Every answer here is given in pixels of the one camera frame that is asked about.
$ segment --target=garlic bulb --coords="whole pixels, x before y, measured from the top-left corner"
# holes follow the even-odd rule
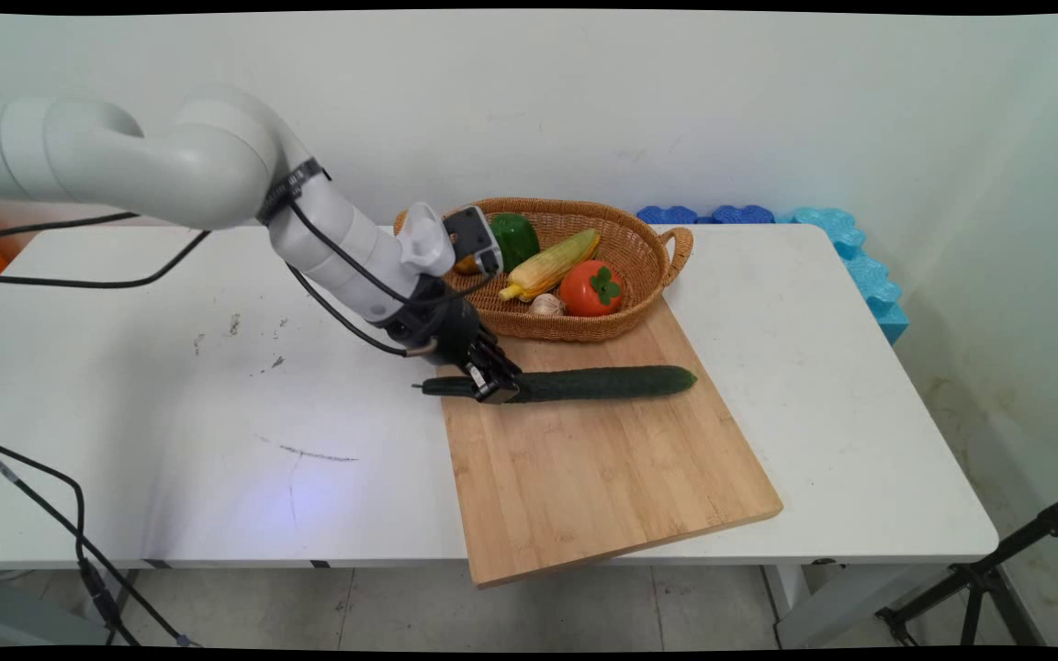
[[[541,296],[533,298],[532,305],[529,306],[529,314],[562,316],[566,314],[566,305],[563,304],[562,298],[553,294],[541,294]]]

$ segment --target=green bell pepper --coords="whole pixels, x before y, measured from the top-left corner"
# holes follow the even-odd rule
[[[524,215],[496,214],[489,226],[492,228],[492,237],[496,237],[496,243],[500,246],[505,273],[512,272],[521,262],[541,252],[537,234]]]

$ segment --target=basket handle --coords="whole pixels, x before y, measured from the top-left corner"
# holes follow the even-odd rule
[[[659,235],[659,242],[664,244],[664,250],[668,250],[668,241],[672,239],[676,239],[676,250],[672,252],[672,264],[660,282],[664,288],[672,284],[672,280],[676,280],[680,269],[683,269],[688,261],[688,256],[693,254],[693,234],[687,226],[673,226],[672,229]]]

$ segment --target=table leg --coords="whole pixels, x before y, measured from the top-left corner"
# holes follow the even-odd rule
[[[945,565],[850,565],[815,594],[789,603],[790,610],[777,624],[778,639],[785,649],[818,647],[944,569]]]
[[[0,639],[15,644],[105,644],[97,623],[0,583]]]
[[[769,596],[773,599],[776,618],[782,619],[800,602],[810,596],[810,586],[801,565],[764,565],[765,581],[769,584]]]

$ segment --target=foam block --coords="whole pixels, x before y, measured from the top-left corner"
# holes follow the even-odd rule
[[[887,313],[877,316],[876,323],[880,325],[880,330],[884,331],[884,336],[891,345],[894,345],[900,338],[904,330],[909,327],[909,318],[898,305],[894,305]]]
[[[696,213],[688,206],[668,206],[667,209],[660,206],[643,206],[635,214],[639,220],[647,225],[694,225],[696,223]]]
[[[802,222],[806,225],[820,226],[832,239],[840,258],[853,259],[864,246],[867,238],[863,232],[856,228],[856,219],[852,214],[840,209],[818,209],[802,206],[795,209],[789,217],[778,219],[778,222]]]
[[[893,309],[900,297],[900,288],[895,281],[889,280],[889,268],[870,258],[863,251],[855,258],[843,261],[874,316],[879,317]]]
[[[737,223],[763,225],[763,223],[773,222],[773,213],[759,205],[748,205],[742,208],[734,205],[723,205],[717,206],[717,210],[714,210],[713,222],[726,223],[726,225],[737,225]]]

